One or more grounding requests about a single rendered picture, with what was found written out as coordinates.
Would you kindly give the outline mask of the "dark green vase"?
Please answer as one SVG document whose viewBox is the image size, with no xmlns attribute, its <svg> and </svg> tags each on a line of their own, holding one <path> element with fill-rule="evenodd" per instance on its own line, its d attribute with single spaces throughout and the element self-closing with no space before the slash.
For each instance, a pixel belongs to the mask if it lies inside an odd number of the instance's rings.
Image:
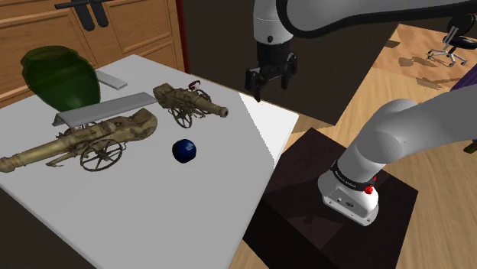
<svg viewBox="0 0 477 269">
<path fill-rule="evenodd" d="M 59 112 L 100 102 L 96 70 L 75 50 L 63 46 L 38 47 L 21 59 L 28 88 Z"/>
</svg>

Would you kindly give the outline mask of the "black office chair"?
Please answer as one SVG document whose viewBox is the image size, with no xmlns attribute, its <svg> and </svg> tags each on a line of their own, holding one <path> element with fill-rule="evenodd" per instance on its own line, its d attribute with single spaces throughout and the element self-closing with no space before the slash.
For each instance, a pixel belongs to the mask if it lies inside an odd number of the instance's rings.
<svg viewBox="0 0 477 269">
<path fill-rule="evenodd" d="M 463 66 L 466 65 L 467 60 L 455 54 L 456 49 L 462 48 L 465 50 L 476 50 L 477 41 L 472 41 L 466 37 L 474 24 L 477 22 L 476 14 L 457 15 L 452 17 L 446 29 L 447 35 L 443 38 L 444 48 L 442 50 L 431 49 L 427 52 L 427 58 L 432 59 L 437 56 L 445 55 L 450 58 L 449 67 L 456 63 L 456 58 L 461 60 Z"/>
</svg>

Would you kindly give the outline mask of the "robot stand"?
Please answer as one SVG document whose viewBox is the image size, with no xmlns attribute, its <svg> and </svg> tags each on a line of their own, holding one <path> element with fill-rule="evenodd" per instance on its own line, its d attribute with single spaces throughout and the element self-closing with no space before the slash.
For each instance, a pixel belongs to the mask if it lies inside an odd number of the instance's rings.
<svg viewBox="0 0 477 269">
<path fill-rule="evenodd" d="M 281 155 L 243 237 L 269 269 L 396 269 L 418 192 L 382 170 L 377 219 L 353 222 L 317 186 L 344 150 L 311 128 Z"/>
</svg>

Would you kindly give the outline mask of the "dark blue ball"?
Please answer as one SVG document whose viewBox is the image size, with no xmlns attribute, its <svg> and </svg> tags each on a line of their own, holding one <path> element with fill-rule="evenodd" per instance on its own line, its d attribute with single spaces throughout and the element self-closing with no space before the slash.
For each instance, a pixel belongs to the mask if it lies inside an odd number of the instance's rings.
<svg viewBox="0 0 477 269">
<path fill-rule="evenodd" d="M 178 162 L 185 164 L 196 157 L 196 146 L 192 141 L 182 139 L 174 143 L 172 154 Z"/>
</svg>

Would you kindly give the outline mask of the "small brass cannon model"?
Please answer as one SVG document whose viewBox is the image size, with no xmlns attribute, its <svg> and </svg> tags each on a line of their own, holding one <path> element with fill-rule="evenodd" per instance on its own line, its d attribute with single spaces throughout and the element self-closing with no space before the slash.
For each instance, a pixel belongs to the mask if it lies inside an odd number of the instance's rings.
<svg viewBox="0 0 477 269">
<path fill-rule="evenodd" d="M 200 81 L 193 81 L 187 89 L 174 88 L 168 83 L 153 88 L 158 104 L 168 110 L 176 123 L 182 128 L 190 128 L 193 117 L 204 118 L 206 115 L 218 115 L 226 118 L 229 110 L 212 102 L 211 97 L 201 90 Z"/>
</svg>

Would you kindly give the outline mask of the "short grey flat bar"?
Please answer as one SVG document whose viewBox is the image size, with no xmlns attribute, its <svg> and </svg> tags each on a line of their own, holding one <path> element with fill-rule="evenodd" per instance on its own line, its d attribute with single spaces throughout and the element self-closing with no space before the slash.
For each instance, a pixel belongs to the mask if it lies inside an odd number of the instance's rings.
<svg viewBox="0 0 477 269">
<path fill-rule="evenodd" d="M 125 81 L 111 76 L 107 73 L 104 73 L 100 70 L 96 71 L 96 76 L 100 83 L 110 86 L 116 90 L 124 89 L 128 85 Z"/>
</svg>

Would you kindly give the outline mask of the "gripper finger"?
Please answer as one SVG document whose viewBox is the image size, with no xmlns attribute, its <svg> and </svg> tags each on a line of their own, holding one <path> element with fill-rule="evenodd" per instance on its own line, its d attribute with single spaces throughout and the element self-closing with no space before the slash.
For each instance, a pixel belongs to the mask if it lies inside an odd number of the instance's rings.
<svg viewBox="0 0 477 269">
<path fill-rule="evenodd" d="M 268 83 L 268 79 L 260 74 L 260 68 L 245 71 L 245 88 L 253 94 L 257 102 L 261 101 L 261 90 Z"/>
<path fill-rule="evenodd" d="M 297 55 L 290 53 L 287 59 L 287 63 L 284 65 L 284 68 L 281 72 L 281 88 L 286 90 L 290 79 L 297 72 Z"/>
</svg>

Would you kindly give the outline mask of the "long grey flat bar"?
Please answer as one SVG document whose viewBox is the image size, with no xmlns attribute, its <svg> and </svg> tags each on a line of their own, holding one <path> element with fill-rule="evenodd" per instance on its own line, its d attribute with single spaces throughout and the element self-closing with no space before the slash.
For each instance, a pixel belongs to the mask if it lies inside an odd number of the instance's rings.
<svg viewBox="0 0 477 269">
<path fill-rule="evenodd" d="M 153 96 L 146 92 L 140 92 L 130 96 L 57 113 L 52 126 L 68 125 L 70 128 L 75 128 L 80 125 L 154 104 L 155 102 L 156 99 Z"/>
</svg>

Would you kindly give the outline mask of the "large brass cannon model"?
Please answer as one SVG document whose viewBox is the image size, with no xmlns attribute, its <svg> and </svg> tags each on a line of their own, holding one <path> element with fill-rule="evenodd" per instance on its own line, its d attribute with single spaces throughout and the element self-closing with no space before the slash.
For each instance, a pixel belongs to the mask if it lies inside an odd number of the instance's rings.
<svg viewBox="0 0 477 269">
<path fill-rule="evenodd" d="M 11 157 L 0 158 L 0 172 L 10 173 L 17 167 L 50 158 L 49 167 L 79 157 L 80 166 L 90 172 L 110 168 L 121 158 L 126 144 L 150 137 L 157 128 L 157 117 L 140 109 L 129 117 L 117 116 L 100 123 L 69 128 L 57 139 Z"/>
</svg>

